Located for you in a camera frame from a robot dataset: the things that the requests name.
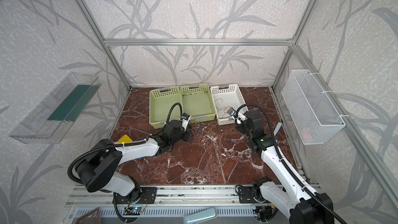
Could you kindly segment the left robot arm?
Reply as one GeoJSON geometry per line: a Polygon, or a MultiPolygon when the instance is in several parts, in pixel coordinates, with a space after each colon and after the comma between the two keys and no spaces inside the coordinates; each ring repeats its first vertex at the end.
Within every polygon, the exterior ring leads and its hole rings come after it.
{"type": "Polygon", "coordinates": [[[90,151],[73,160],[67,169],[68,177],[83,184],[88,192],[111,191],[121,196],[132,194],[138,184],[117,172],[117,167],[128,161],[154,157],[167,152],[176,142],[190,136],[190,116],[166,123],[157,135],[137,142],[113,143],[109,139],[98,142],[90,151]]]}

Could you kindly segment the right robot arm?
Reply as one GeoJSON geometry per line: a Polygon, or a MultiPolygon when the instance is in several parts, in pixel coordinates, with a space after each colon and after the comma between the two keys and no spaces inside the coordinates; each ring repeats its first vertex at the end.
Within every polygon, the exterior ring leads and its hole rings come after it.
{"type": "Polygon", "coordinates": [[[333,201],[326,193],[319,193],[286,159],[271,129],[265,133],[263,120],[272,124],[263,111],[246,111],[241,114],[230,110],[237,130],[247,137],[249,148],[273,171],[282,185],[280,189],[269,178],[254,181],[254,195],[259,202],[273,204],[291,224],[333,224],[345,221],[334,211],[333,201]]]}

